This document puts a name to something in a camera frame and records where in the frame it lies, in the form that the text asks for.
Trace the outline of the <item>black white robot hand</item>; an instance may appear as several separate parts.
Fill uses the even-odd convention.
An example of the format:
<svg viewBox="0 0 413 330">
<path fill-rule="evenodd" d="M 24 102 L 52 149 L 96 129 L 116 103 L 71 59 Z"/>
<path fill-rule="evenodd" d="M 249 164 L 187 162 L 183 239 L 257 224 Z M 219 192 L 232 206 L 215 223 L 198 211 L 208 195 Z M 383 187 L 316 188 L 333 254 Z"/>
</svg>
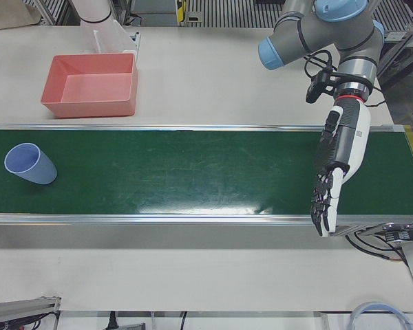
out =
<svg viewBox="0 0 413 330">
<path fill-rule="evenodd" d="M 317 146 L 310 215 L 321 237 L 335 232 L 341 187 L 359 169 L 370 132 L 370 110 L 355 96 L 338 97 Z"/>
</svg>

